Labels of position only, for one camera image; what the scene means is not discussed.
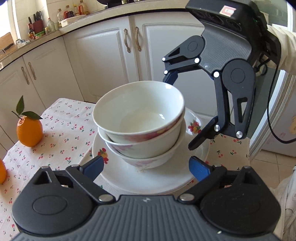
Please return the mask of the orange with green leaves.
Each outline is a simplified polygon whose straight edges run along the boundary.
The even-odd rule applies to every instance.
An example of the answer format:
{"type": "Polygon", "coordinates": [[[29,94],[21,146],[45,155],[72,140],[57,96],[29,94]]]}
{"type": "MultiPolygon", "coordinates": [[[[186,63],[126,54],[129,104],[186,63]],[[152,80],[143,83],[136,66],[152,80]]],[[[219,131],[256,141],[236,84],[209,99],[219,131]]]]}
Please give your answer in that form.
{"type": "Polygon", "coordinates": [[[16,111],[12,111],[18,117],[16,135],[18,140],[26,147],[36,146],[43,138],[42,117],[33,111],[24,111],[23,96],[16,105],[16,111]]]}

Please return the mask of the orange without leaf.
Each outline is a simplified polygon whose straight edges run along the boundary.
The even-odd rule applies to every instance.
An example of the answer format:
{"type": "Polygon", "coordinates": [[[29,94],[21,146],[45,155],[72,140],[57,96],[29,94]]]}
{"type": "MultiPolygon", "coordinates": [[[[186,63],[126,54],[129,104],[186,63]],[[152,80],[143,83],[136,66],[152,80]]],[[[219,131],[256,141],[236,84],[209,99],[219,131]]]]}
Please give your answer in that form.
{"type": "Polygon", "coordinates": [[[7,170],[3,160],[0,160],[0,185],[2,185],[7,177],[7,170]]]}

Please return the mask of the white jacket sleeve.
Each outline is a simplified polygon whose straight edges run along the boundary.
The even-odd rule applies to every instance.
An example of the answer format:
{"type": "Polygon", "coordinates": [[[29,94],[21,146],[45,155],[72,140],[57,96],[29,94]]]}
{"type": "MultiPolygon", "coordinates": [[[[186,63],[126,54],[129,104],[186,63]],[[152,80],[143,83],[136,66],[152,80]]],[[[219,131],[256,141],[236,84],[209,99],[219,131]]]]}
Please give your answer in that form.
{"type": "Polygon", "coordinates": [[[296,34],[289,30],[273,27],[268,25],[268,31],[275,35],[280,41],[281,45],[281,58],[278,68],[284,70],[288,74],[296,74],[296,34]]]}

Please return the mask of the glass bottle on counter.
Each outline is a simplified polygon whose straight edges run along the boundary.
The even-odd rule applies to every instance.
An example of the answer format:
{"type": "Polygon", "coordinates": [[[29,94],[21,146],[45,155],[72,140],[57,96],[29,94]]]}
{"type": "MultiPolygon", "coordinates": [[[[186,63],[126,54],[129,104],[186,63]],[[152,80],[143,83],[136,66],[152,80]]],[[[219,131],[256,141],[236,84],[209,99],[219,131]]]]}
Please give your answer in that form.
{"type": "Polygon", "coordinates": [[[49,30],[50,33],[55,32],[55,24],[51,20],[51,18],[48,18],[47,28],[48,28],[48,30],[49,30]]]}

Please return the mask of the white fruit-pattern plate stack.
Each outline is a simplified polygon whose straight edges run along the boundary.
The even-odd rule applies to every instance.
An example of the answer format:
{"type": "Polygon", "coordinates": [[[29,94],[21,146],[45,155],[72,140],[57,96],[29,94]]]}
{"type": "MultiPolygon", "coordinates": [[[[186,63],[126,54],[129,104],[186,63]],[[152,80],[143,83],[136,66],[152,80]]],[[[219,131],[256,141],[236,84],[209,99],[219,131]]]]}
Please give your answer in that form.
{"type": "Polygon", "coordinates": [[[209,153],[208,141],[203,142],[193,151],[188,149],[188,144],[195,135],[187,127],[184,139],[166,163],[156,168],[143,169],[123,161],[97,134],[94,138],[92,154],[96,156],[100,151],[106,152],[108,161],[94,182],[116,197],[121,194],[169,194],[188,184],[194,184],[196,181],[189,171],[189,159],[191,156],[196,156],[206,161],[209,153]]]}

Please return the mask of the white floral bowl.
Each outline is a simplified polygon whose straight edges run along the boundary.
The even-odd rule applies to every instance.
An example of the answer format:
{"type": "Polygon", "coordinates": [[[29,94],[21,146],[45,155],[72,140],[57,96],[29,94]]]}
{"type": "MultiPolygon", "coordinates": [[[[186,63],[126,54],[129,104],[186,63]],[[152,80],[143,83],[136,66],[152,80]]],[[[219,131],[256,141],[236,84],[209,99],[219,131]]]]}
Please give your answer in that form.
{"type": "Polygon", "coordinates": [[[161,166],[165,164],[168,160],[170,160],[175,154],[176,149],[179,147],[180,144],[182,144],[184,137],[185,136],[179,135],[176,143],[167,152],[156,157],[145,158],[145,159],[139,159],[139,158],[135,159],[135,158],[124,156],[120,154],[114,147],[112,147],[111,144],[106,143],[106,145],[112,151],[112,153],[119,156],[123,161],[127,162],[128,164],[135,166],[137,168],[151,169],[151,168],[156,168],[158,166],[161,166]]]}
{"type": "Polygon", "coordinates": [[[185,109],[182,93],[159,81],[138,81],[105,94],[93,109],[95,124],[115,143],[137,143],[172,128],[185,109]]]}

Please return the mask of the cardboard box on counter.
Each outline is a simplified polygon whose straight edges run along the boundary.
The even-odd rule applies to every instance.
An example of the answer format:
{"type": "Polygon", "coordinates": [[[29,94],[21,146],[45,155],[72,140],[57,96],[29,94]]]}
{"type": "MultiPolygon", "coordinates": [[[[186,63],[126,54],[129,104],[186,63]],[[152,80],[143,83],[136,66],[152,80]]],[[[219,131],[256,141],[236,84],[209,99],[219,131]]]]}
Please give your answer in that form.
{"type": "Polygon", "coordinates": [[[18,48],[15,45],[15,42],[11,36],[11,33],[8,32],[0,38],[0,53],[1,57],[7,56],[12,52],[16,51],[18,48]]]}

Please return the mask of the white kitchen cabinets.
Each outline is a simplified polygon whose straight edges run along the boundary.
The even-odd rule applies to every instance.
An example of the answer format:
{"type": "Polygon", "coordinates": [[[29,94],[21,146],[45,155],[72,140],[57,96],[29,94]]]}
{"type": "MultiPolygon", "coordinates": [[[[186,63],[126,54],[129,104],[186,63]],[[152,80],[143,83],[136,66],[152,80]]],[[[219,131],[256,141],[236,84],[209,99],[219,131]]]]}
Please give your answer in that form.
{"type": "Polygon", "coordinates": [[[138,14],[68,25],[18,49],[1,61],[1,156],[18,140],[13,110],[21,97],[41,114],[62,97],[95,103],[130,82],[162,81],[166,54],[203,30],[185,12],[138,14]]]}

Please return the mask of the red knife block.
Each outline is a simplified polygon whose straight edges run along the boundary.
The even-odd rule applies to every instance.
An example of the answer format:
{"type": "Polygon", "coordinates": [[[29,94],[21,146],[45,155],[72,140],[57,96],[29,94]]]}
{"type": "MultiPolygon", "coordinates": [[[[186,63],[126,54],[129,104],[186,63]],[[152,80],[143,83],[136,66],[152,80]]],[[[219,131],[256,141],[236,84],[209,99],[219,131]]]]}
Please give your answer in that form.
{"type": "Polygon", "coordinates": [[[30,32],[33,31],[35,34],[38,34],[44,30],[41,11],[37,11],[35,14],[33,14],[34,21],[32,21],[30,17],[28,17],[28,20],[29,20],[28,27],[30,32]]]}

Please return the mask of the cherry print tablecloth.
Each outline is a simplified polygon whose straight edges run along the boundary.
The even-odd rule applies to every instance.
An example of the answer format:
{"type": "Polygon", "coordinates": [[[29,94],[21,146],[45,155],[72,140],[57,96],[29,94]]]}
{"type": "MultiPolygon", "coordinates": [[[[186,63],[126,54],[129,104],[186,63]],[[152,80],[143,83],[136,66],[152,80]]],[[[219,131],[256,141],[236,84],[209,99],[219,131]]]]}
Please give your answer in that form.
{"type": "MultiPolygon", "coordinates": [[[[40,167],[63,170],[72,164],[83,165],[95,156],[92,146],[98,132],[92,119],[93,108],[92,103],[60,98],[42,114],[44,136],[39,144],[29,148],[16,143],[8,150],[3,159],[8,173],[1,185],[1,240],[11,240],[18,234],[11,215],[12,205],[40,167]]],[[[98,155],[106,164],[107,153],[100,151],[98,155]]],[[[249,140],[240,141],[219,135],[209,141],[205,162],[221,164],[229,170],[249,165],[249,140]]],[[[172,194],[178,195],[194,184],[188,184],[172,194]]]]}

